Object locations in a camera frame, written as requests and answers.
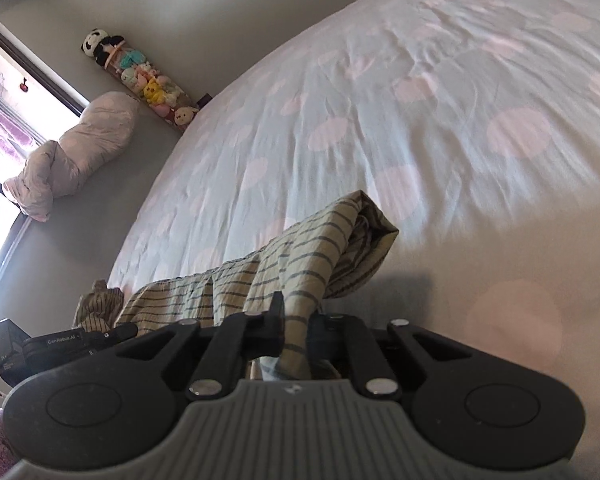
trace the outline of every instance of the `bed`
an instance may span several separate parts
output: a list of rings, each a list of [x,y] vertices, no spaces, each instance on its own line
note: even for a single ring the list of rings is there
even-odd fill
[[[400,235],[325,309],[563,380],[600,479],[600,0],[359,0],[314,25],[200,112],[109,283],[201,272],[357,189]]]

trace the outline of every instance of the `metal screw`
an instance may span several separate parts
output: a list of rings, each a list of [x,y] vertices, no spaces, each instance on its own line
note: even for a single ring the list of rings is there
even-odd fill
[[[210,397],[222,391],[222,384],[215,379],[200,379],[189,387],[189,391],[199,397]]]
[[[365,388],[369,393],[377,396],[391,395],[398,391],[398,383],[392,379],[381,377],[368,381]]]

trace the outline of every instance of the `plush toy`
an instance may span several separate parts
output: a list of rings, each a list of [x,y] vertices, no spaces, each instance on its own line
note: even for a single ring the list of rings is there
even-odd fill
[[[127,44],[123,36],[110,36],[101,28],[94,28],[81,48],[181,132],[198,113],[198,108],[182,88],[161,74],[142,52]]]

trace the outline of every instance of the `polka dot bed sheet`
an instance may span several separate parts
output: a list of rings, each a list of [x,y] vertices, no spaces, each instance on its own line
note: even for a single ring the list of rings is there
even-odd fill
[[[201,272],[363,189],[400,228],[327,310],[407,317],[566,382],[600,479],[600,0],[359,0],[213,99],[110,283]]]

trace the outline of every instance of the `striped cloth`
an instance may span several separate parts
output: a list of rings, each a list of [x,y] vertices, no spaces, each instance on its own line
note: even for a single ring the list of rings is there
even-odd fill
[[[202,274],[150,283],[122,308],[122,292],[96,282],[80,299],[75,326],[107,331],[133,322],[138,335],[180,319],[218,325],[230,314],[267,310],[273,293],[285,300],[285,346],[261,358],[264,379],[310,378],[308,319],[323,298],[353,292],[378,270],[398,229],[362,191],[342,197],[299,222],[263,248]]]

